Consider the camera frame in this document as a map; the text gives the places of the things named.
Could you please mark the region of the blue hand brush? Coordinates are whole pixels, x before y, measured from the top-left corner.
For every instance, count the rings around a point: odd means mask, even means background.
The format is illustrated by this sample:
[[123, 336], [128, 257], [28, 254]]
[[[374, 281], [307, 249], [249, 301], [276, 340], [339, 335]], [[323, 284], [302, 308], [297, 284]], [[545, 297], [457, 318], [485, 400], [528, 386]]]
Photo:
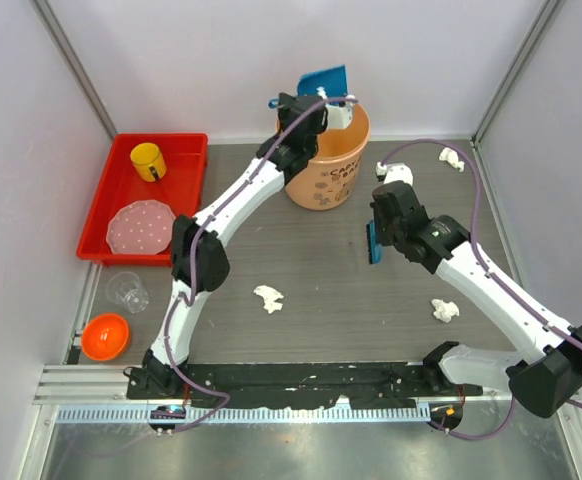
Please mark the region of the blue hand brush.
[[367, 260], [370, 265], [378, 264], [382, 260], [383, 246], [377, 240], [375, 221], [370, 220], [365, 227]]

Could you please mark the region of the paper scrap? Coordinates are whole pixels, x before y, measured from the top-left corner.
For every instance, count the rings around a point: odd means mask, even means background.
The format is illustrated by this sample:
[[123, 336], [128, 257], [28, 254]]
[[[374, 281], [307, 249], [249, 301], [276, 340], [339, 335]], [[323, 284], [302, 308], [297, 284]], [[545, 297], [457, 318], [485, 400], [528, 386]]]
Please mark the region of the paper scrap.
[[282, 310], [282, 300], [285, 296], [277, 289], [267, 285], [258, 285], [254, 288], [253, 294], [262, 299], [263, 309], [268, 314], [273, 314], [274, 312]]

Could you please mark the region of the blue plastic dustpan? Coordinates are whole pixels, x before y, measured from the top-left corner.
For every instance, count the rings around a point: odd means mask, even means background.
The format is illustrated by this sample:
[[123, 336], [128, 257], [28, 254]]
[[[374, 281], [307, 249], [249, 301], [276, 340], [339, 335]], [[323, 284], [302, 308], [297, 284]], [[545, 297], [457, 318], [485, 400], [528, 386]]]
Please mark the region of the blue plastic dustpan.
[[346, 67], [340, 65], [305, 73], [300, 76], [296, 90], [295, 100], [285, 103], [285, 106], [293, 107], [299, 113], [317, 105], [317, 98], [336, 98], [335, 102], [342, 102], [344, 100], [340, 100], [340, 97], [346, 98], [349, 95]]

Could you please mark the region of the orange plastic waste bin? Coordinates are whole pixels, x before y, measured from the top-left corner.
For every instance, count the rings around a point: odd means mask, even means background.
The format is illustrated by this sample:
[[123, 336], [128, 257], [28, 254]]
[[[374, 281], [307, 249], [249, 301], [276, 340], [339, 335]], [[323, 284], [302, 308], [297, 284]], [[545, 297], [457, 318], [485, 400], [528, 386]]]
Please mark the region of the orange plastic waste bin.
[[346, 129], [329, 129], [318, 136], [318, 153], [285, 187], [297, 205], [324, 211], [343, 204], [351, 195], [370, 137], [370, 121], [360, 105]]

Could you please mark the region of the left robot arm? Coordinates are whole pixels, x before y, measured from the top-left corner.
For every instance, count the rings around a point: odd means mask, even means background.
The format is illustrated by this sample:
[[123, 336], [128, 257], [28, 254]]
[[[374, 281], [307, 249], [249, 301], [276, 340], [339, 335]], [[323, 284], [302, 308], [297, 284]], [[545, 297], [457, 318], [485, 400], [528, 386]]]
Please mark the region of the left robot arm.
[[199, 316], [230, 272], [226, 246], [249, 216], [316, 156], [317, 138], [328, 126], [326, 98], [282, 93], [277, 116], [278, 131], [259, 147], [242, 175], [205, 209], [174, 221], [171, 298], [160, 333], [141, 366], [128, 374], [130, 398], [171, 399], [181, 393], [181, 369]]

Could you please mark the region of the paper scrap under right arm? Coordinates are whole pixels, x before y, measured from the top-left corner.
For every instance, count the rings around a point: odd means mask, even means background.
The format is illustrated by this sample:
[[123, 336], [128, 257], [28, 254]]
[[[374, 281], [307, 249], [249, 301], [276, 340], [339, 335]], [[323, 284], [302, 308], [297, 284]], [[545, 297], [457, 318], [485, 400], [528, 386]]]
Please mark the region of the paper scrap under right arm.
[[442, 299], [432, 299], [432, 315], [435, 319], [443, 323], [451, 322], [460, 315], [459, 307], [455, 302], [446, 302]]

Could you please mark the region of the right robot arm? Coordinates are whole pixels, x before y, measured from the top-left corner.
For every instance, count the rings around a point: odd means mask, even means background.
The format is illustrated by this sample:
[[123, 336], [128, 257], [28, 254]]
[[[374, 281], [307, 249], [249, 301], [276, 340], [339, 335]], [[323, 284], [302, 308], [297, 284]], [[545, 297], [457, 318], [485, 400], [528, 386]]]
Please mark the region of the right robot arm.
[[573, 326], [533, 299], [488, 259], [448, 215], [428, 216], [401, 180], [372, 193], [372, 246], [393, 247], [452, 285], [513, 345], [511, 352], [448, 341], [430, 352], [422, 380], [436, 395], [470, 384], [510, 393], [527, 411], [551, 417], [582, 388], [582, 324]]

